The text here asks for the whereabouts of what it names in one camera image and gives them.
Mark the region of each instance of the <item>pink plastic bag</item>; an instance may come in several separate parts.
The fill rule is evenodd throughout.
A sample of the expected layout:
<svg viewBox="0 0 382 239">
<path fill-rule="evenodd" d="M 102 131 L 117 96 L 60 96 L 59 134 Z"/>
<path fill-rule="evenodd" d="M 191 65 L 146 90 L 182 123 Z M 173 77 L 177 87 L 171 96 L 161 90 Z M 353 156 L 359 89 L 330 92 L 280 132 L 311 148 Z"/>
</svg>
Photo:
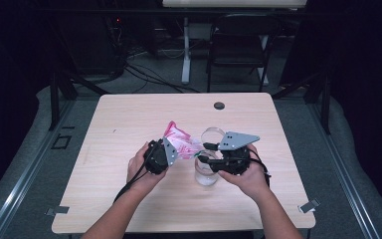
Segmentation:
<svg viewBox="0 0 382 239">
<path fill-rule="evenodd" d="M 195 153 L 204 149 L 201 143 L 176 127 L 176 123 L 171 121 L 164 133 L 165 137 L 172 143 L 178 151 L 178 157 L 183 159 L 190 159 Z"/>
</svg>

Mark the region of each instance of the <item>floor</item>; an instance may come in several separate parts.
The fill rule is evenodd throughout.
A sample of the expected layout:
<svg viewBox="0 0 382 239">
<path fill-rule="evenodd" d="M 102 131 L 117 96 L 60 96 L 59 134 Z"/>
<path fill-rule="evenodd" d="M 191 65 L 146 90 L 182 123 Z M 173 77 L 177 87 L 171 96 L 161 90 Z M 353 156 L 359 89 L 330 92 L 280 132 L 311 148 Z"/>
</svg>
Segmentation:
<svg viewBox="0 0 382 239">
<path fill-rule="evenodd" d="M 182 55 L 178 48 L 173 49 L 174 45 L 159 51 L 157 58 L 146 53 L 131 56 L 127 68 L 130 72 L 115 80 L 85 77 L 113 94 L 169 94 L 178 89 L 185 93 L 205 92 L 207 45 L 193 43 L 191 82 L 187 86 L 180 83 Z M 265 92 L 273 94 L 281 89 L 279 81 L 290 47 L 291 38 L 276 42 Z M 216 70 L 213 92 L 256 91 L 257 75 L 249 76 L 248 72 Z M 145 80 L 149 76 L 171 85 L 148 83 Z M 79 97 L 76 101 L 61 97 L 62 119 L 53 131 L 48 131 L 50 90 L 38 93 L 41 104 L 35 122 L 0 182 L 0 238 L 67 237 L 52 232 L 53 217 L 45 213 L 59 205 L 98 101 L 96 93 L 79 84 L 75 87 Z M 382 237 L 382 198 L 357 163 L 350 128 L 339 104 L 331 102 L 331 135 L 326 135 L 318 124 L 318 105 L 305 104 L 304 91 L 299 89 L 285 99 L 275 100 L 275 106 L 308 198 L 321 202 L 314 212 L 317 223 L 310 236 Z M 70 137 L 70 142 L 65 149 L 58 149 L 57 138 L 64 135 Z M 301 233 L 307 236 L 306 230 Z M 255 238 L 262 235 L 262 231 L 254 232 Z"/>
</svg>

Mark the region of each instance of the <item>transparent cup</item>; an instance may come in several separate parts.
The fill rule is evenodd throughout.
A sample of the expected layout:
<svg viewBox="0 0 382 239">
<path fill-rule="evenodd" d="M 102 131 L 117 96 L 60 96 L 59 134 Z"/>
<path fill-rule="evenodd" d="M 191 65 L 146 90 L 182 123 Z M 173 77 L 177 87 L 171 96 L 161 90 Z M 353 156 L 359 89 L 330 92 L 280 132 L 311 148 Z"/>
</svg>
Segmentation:
<svg viewBox="0 0 382 239">
<path fill-rule="evenodd" d="M 217 158 L 215 153 L 203 151 L 200 155 L 206 155 L 210 158 Z M 203 186 L 213 185 L 217 179 L 219 178 L 219 174 L 217 172 L 213 172 L 210 165 L 204 162 L 201 162 L 197 156 L 195 156 L 195 179 Z"/>
</svg>

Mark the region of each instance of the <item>gray carpet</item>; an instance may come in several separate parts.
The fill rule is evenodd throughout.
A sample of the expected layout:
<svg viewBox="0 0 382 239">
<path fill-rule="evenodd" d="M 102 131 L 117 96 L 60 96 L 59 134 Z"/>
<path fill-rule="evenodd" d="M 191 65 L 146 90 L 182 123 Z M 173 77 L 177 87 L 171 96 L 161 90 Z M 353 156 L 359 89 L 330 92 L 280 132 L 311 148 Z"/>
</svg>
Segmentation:
<svg viewBox="0 0 382 239">
<path fill-rule="evenodd" d="M 275 93 L 279 88 L 279 79 L 286 60 L 290 41 L 287 39 L 278 41 L 272 57 L 271 66 L 268 70 L 270 84 L 265 87 L 265 92 Z M 191 87 L 200 92 L 206 89 L 205 74 L 205 51 L 196 49 L 192 55 Z M 128 60 L 130 64 L 137 64 L 147 74 L 148 70 L 139 66 L 145 66 L 166 81 L 181 86 L 182 58 L 168 58 L 160 55 L 157 59 L 147 54 L 138 55 Z M 235 76 L 245 78 L 245 85 L 231 85 L 237 82 L 235 78 L 225 78 L 232 73 L 222 70 L 214 72 L 216 84 L 214 92 L 246 92 L 256 91 L 258 87 L 249 86 L 257 84 L 257 75 L 247 76 L 248 71 L 234 72 Z M 143 87 L 145 82 L 138 80 L 130 73 L 125 72 L 115 81 L 99 84 L 103 89 L 115 94 L 131 94 Z M 51 231 L 53 217 L 44 213 L 49 207 L 59 205 L 68 182 L 71 170 L 74 166 L 77 154 L 86 135 L 87 128 L 96 108 L 97 96 L 89 89 L 76 85 L 80 97 L 74 102 L 67 118 L 58 130 L 60 136 L 69 135 L 71 140 L 66 149 L 48 148 L 45 160 L 35 177 L 30 189 L 20 204 L 15 216 L 12 218 L 4 233 L 4 238 L 67 238 L 66 235 L 56 235 Z M 176 93 L 172 88 L 163 85 L 147 84 L 137 93 Z M 340 182 L 336 176 L 332 164 L 332 158 L 308 106 L 301 99 L 303 90 L 296 92 L 283 100 L 275 101 L 281 122 L 283 124 L 287 140 L 293 157 L 299 170 L 302 182 L 308 198 L 317 198 L 321 205 L 314 213 L 316 225 L 311 231 L 312 238 L 364 238 L 357 219 L 351 209 Z M 0 183 L 0 208 L 8 197 L 15 182 L 28 165 L 29 160 L 35 156 L 41 140 L 45 137 L 50 123 L 49 89 L 44 89 L 38 94 L 41 108 L 26 137 L 19 153 L 7 174 Z M 345 160 L 360 195 L 365 201 L 373 223 L 382 238 L 382 198 L 378 195 L 371 181 L 357 163 L 356 154 L 353 150 L 353 142 L 350 129 L 338 103 L 332 101 L 330 111 L 330 128 L 333 140 L 339 153 Z M 58 141 L 56 147 L 64 145 Z M 259 238 L 262 232 L 255 232 Z"/>
</svg>

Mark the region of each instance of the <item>forearm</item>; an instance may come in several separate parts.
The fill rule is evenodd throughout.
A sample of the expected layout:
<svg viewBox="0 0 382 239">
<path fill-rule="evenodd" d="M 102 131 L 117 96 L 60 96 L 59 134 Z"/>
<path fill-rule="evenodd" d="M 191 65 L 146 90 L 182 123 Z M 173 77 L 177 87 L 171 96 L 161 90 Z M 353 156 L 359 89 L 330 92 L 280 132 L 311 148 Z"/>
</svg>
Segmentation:
<svg viewBox="0 0 382 239">
<path fill-rule="evenodd" d="M 126 191 L 86 232 L 83 238 L 122 238 L 136 208 L 145 195 Z"/>
<path fill-rule="evenodd" d="M 255 201 L 260 209 L 266 238 L 302 238 L 270 190 L 255 198 Z"/>
</svg>

